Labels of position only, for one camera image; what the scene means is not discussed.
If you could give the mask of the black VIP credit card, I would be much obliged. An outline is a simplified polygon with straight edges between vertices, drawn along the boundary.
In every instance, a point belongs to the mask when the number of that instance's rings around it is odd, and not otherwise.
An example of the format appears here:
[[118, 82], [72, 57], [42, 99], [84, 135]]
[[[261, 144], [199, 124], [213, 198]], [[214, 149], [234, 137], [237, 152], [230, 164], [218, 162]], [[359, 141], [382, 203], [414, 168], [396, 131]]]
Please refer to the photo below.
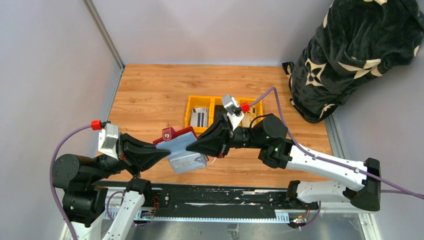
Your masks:
[[213, 123], [223, 123], [225, 122], [225, 117], [227, 115], [227, 110], [223, 105], [215, 105], [213, 113]]

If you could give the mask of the red card holder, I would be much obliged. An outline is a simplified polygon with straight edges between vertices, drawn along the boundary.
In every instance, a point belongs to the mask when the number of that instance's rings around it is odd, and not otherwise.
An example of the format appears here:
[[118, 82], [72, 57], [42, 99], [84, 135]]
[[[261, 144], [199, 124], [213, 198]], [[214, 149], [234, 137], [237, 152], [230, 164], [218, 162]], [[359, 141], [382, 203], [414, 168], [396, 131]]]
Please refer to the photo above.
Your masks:
[[153, 141], [157, 149], [169, 150], [170, 154], [166, 159], [171, 162], [174, 159], [194, 154], [188, 151], [187, 147], [197, 141], [197, 135], [192, 126], [175, 130], [167, 127], [162, 130], [162, 136]]

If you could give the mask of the silver VIP credit card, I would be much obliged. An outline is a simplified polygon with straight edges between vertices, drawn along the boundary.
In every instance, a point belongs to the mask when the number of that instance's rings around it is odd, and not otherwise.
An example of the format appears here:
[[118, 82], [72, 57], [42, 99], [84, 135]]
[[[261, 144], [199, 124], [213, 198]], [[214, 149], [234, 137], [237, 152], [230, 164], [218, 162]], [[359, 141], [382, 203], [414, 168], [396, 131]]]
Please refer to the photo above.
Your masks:
[[200, 153], [182, 155], [169, 160], [173, 171], [178, 175], [197, 169], [205, 168], [208, 164], [208, 157]]

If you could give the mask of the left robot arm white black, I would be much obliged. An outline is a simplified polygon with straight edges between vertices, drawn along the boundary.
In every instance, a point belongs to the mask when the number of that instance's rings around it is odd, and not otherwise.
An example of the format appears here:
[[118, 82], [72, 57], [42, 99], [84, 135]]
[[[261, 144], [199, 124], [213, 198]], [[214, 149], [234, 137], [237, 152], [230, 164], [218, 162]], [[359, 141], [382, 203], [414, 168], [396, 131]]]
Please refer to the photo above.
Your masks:
[[[73, 240], [124, 240], [140, 207], [154, 201], [151, 182], [142, 179], [140, 173], [171, 153], [127, 133], [119, 134], [112, 152], [111, 156], [103, 153], [93, 158], [71, 153], [53, 155], [52, 193]], [[118, 214], [101, 234], [109, 190], [96, 182], [122, 171], [133, 178], [126, 185]]]

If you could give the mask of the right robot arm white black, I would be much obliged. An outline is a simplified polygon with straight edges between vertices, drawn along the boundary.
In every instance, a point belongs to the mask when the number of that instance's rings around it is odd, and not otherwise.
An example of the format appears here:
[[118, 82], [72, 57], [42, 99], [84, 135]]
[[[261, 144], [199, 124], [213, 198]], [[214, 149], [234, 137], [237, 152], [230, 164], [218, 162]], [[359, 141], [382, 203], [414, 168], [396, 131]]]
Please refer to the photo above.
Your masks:
[[287, 138], [288, 128], [274, 114], [249, 127], [233, 127], [227, 116], [213, 123], [187, 150], [224, 158], [231, 148], [258, 149], [258, 159], [272, 169], [291, 169], [325, 177], [326, 181], [289, 183], [284, 201], [292, 209], [315, 202], [350, 203], [369, 212], [381, 209], [380, 162], [353, 161], [314, 151]]

